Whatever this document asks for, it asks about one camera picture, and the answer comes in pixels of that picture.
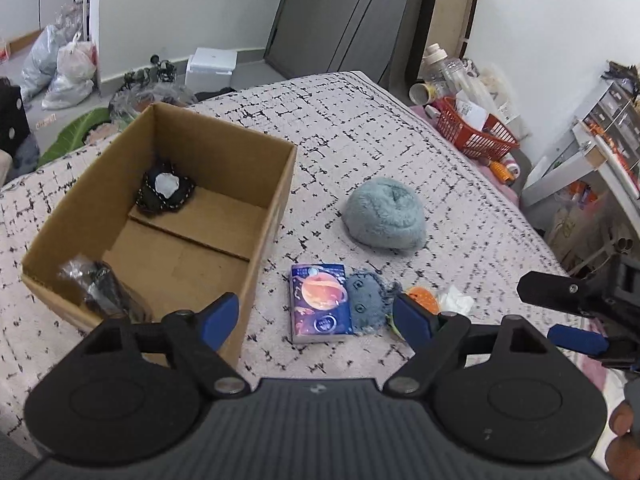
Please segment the person's right hand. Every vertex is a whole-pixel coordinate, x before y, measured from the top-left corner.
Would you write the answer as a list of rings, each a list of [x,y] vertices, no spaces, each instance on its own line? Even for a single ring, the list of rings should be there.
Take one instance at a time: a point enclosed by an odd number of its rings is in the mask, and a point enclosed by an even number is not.
[[[633,423],[634,411],[623,401],[611,415],[610,429],[615,438],[605,452],[608,472],[617,480],[640,479],[640,450],[631,434]]]

